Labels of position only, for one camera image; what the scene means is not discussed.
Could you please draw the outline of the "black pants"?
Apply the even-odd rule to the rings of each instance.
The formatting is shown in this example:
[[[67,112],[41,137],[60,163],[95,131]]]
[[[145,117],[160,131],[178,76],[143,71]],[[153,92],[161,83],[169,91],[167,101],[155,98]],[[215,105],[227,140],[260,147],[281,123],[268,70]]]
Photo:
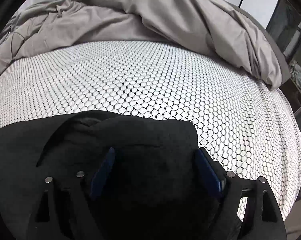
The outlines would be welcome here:
[[[0,128],[0,239],[208,239],[188,121],[91,111]]]

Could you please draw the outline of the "white honeycomb mattress cover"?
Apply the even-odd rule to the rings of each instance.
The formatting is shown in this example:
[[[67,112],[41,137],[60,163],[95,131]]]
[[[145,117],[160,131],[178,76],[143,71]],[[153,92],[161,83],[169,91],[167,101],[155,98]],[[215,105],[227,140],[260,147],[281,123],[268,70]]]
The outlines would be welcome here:
[[[279,90],[172,44],[101,41],[13,62],[0,76],[0,128],[100,110],[187,120],[223,168],[264,176],[283,217],[301,188],[301,131]]]

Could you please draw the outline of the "grey quilted duvet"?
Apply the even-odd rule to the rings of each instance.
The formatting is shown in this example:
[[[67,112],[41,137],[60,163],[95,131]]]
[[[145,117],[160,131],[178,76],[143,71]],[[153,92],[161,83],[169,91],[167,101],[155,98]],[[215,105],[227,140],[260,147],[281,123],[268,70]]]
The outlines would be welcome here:
[[[290,76],[283,53],[249,13],[224,0],[46,0],[0,29],[0,76],[18,59],[92,41],[173,42],[242,68],[270,89]]]

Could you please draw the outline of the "dark wardrobe shelf unit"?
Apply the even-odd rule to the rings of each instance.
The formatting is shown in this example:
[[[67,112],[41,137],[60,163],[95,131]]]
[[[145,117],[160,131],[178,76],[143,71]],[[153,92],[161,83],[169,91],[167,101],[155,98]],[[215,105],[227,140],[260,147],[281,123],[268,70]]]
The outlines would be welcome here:
[[[301,65],[301,15],[288,0],[278,0],[266,30],[277,43],[289,67],[296,60]],[[291,79],[280,87],[289,100],[295,118],[301,118],[301,90]]]

